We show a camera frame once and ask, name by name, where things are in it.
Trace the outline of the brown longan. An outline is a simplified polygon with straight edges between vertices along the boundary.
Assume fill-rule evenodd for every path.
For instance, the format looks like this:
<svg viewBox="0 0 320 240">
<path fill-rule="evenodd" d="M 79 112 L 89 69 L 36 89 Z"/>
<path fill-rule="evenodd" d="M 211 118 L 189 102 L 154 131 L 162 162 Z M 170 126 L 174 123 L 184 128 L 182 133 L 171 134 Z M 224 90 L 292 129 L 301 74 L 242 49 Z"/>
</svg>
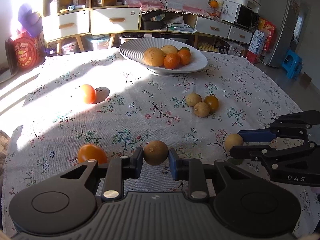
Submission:
<svg viewBox="0 0 320 240">
<path fill-rule="evenodd" d="M 198 102 L 194 106 L 194 114 L 200 118 L 205 118 L 210 114 L 210 107 L 205 102 Z"/>
<path fill-rule="evenodd" d="M 194 107 L 197 103 L 202 102 L 202 97 L 197 93 L 190 93 L 186 96 L 185 102 L 189 107 Z"/>
</svg>

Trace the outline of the floral white tablecloth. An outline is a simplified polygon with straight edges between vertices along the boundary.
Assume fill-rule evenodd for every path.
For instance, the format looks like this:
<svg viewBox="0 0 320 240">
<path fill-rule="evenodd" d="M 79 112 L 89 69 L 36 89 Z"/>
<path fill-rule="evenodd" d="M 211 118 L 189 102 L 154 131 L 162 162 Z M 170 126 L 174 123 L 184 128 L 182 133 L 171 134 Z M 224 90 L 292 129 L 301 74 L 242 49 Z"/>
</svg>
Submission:
<svg viewBox="0 0 320 240">
<path fill-rule="evenodd" d="M 235 159 L 225 149 L 230 134 L 303 111 L 245 59 L 204 56 L 203 70 L 168 75 L 116 50 L 48 59 L 4 163 L 1 237 L 319 239 L 313 186 L 272 181 L 261 160 Z M 92 104 L 82 100 L 84 84 L 96 90 Z M 196 116 L 185 102 L 190 93 L 202 102 L 217 97 L 218 110 Z M 207 198 L 188 198 L 188 182 L 173 180 L 169 157 L 157 166 L 143 160 L 139 178 L 124 181 L 121 200 L 102 200 L 97 160 L 78 163 L 86 144 L 103 149 L 109 163 L 154 140 L 202 162 Z"/>
</svg>

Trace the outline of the pale longan with leaf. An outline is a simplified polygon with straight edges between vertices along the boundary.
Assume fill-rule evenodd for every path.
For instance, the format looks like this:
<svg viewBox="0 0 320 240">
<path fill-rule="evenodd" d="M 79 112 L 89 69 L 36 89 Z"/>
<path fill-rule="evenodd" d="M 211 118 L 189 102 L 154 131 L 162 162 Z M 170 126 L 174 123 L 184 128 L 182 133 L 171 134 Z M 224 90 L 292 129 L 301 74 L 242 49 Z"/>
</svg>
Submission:
<svg viewBox="0 0 320 240">
<path fill-rule="evenodd" d="M 228 152 L 233 146 L 242 146 L 243 144 L 244 140 L 239 134 L 230 134 L 225 138 L 225 149 Z"/>
</svg>

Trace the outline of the white ribbed plate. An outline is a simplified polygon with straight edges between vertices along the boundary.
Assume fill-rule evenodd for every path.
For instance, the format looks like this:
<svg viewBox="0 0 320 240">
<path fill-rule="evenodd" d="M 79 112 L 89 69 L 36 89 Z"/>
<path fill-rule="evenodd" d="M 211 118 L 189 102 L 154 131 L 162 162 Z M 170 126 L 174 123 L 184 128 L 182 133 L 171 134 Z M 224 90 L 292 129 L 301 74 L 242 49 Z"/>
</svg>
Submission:
<svg viewBox="0 0 320 240">
<path fill-rule="evenodd" d="M 197 49 L 174 40 L 136 38 L 119 47 L 121 55 L 157 74 L 187 74 L 203 70 L 207 58 Z"/>
</svg>

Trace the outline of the brown kiwi-like fruit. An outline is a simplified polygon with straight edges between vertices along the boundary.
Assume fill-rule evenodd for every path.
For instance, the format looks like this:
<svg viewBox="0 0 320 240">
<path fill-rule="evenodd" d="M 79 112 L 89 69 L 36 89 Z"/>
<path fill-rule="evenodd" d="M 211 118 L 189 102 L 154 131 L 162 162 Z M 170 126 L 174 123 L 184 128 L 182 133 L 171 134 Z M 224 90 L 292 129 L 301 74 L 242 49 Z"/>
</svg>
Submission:
<svg viewBox="0 0 320 240">
<path fill-rule="evenodd" d="M 160 140 L 151 141 L 144 147 L 144 160 L 151 166 L 160 165 L 167 159 L 168 151 L 169 149 L 164 142 Z"/>
</svg>

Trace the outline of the blue plastic stool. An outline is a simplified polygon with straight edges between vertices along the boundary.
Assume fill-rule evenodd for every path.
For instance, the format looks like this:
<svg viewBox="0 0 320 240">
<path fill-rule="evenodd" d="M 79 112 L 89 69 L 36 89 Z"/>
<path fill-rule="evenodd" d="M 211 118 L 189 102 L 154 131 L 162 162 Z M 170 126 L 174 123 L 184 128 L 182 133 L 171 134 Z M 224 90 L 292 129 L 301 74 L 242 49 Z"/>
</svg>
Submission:
<svg viewBox="0 0 320 240">
<path fill-rule="evenodd" d="M 285 59 L 281 66 L 287 71 L 286 77 L 288 79 L 297 79 L 302 70 L 303 60 L 292 50 L 288 50 Z"/>
</svg>

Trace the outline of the sunlit orange tomato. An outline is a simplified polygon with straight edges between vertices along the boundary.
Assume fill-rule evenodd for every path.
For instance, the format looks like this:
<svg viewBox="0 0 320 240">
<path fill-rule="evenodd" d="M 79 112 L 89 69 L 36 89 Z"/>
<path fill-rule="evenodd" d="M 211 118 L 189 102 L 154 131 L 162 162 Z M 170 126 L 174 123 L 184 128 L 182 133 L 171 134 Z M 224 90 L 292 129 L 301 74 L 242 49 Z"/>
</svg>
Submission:
<svg viewBox="0 0 320 240">
<path fill-rule="evenodd" d="M 82 100 L 86 104 L 92 104 L 96 100 L 96 90 L 91 85 L 84 84 L 81 86 Z"/>
</svg>

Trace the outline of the large yellow passion fruit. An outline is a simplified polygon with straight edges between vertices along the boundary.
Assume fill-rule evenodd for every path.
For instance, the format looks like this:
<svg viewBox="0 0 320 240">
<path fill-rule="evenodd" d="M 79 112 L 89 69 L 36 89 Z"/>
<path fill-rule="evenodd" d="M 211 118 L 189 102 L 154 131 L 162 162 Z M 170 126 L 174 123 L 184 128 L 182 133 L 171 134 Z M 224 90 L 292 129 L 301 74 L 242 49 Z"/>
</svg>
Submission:
<svg viewBox="0 0 320 240">
<path fill-rule="evenodd" d="M 173 45 L 164 45 L 161 50 L 164 52 L 165 55 L 171 54 L 171 53 L 178 53 L 178 49 Z"/>
</svg>

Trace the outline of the amber cherry tomato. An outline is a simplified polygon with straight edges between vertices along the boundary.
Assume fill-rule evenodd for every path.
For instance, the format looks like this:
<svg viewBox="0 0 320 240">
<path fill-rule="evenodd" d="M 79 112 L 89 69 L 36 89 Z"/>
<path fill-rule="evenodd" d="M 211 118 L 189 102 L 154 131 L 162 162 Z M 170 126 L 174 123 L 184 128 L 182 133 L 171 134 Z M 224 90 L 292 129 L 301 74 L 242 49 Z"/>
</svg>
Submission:
<svg viewBox="0 0 320 240">
<path fill-rule="evenodd" d="M 215 112 L 219 108 L 219 100 L 213 95 L 205 97 L 204 102 L 210 107 L 211 112 Z"/>
</svg>

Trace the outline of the large orange passion fruit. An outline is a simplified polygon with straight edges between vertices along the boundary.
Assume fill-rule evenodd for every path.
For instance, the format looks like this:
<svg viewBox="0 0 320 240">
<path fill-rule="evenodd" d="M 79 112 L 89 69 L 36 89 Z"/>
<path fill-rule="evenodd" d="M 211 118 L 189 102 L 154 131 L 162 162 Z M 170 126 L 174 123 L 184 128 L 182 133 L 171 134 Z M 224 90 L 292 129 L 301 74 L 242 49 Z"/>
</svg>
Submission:
<svg viewBox="0 0 320 240">
<path fill-rule="evenodd" d="M 151 47 L 144 52 L 144 63 L 152 67 L 161 67 L 165 56 L 161 49 Z"/>
</svg>

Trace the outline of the black microwave oven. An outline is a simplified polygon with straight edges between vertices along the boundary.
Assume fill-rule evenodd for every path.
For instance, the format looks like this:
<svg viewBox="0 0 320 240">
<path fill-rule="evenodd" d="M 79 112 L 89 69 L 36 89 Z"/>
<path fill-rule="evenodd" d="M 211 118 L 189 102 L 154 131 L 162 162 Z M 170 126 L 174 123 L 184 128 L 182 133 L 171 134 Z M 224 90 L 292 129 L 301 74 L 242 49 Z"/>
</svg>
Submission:
<svg viewBox="0 0 320 240">
<path fill-rule="evenodd" d="M 259 18 L 260 16 L 253 10 L 239 5 L 234 24 L 248 30 L 255 30 L 258 26 Z"/>
</svg>

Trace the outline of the silver refrigerator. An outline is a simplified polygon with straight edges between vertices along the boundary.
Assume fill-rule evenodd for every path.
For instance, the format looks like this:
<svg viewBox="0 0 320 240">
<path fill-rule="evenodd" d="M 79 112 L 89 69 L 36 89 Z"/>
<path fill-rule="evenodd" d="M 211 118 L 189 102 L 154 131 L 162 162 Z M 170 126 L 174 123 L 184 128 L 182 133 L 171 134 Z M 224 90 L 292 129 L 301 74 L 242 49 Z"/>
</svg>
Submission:
<svg viewBox="0 0 320 240">
<path fill-rule="evenodd" d="M 260 0 L 260 16 L 275 25 L 275 38 L 263 63 L 279 68 L 289 50 L 297 51 L 304 22 L 310 9 L 309 0 Z"/>
</svg>

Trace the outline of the quilted grey blanket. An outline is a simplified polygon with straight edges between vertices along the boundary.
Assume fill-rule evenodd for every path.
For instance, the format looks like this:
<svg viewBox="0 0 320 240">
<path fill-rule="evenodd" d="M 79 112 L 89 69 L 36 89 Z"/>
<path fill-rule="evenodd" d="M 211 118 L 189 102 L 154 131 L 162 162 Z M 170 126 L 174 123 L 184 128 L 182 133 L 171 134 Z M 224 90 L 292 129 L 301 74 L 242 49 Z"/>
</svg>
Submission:
<svg viewBox="0 0 320 240">
<path fill-rule="evenodd" d="M 3 185 L 4 162 L 7 157 L 10 137 L 0 131 L 0 184 Z"/>
</svg>

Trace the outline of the white drawer cabinet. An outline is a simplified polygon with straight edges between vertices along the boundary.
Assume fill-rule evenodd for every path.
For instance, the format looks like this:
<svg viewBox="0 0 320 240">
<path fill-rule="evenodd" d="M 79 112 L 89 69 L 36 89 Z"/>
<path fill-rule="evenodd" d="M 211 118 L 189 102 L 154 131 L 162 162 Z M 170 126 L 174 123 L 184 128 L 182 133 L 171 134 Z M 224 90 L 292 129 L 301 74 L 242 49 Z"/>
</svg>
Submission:
<svg viewBox="0 0 320 240">
<path fill-rule="evenodd" d="M 56 44 L 58 51 L 63 41 L 74 38 L 80 51 L 85 51 L 84 36 L 110 35 L 138 31 L 140 9 L 130 8 L 121 0 L 42 0 L 42 25 L 46 45 Z"/>
</svg>

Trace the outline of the tangerine with stem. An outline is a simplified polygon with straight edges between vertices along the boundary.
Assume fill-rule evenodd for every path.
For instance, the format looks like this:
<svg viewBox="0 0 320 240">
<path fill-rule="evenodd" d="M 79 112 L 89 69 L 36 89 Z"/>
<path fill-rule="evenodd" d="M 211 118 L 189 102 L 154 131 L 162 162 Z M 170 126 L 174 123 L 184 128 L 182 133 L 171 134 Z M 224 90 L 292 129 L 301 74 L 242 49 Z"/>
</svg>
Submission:
<svg viewBox="0 0 320 240">
<path fill-rule="evenodd" d="M 180 57 L 178 53 L 169 53 L 164 58 L 164 67 L 166 69 L 176 69 L 180 65 Z"/>
</svg>

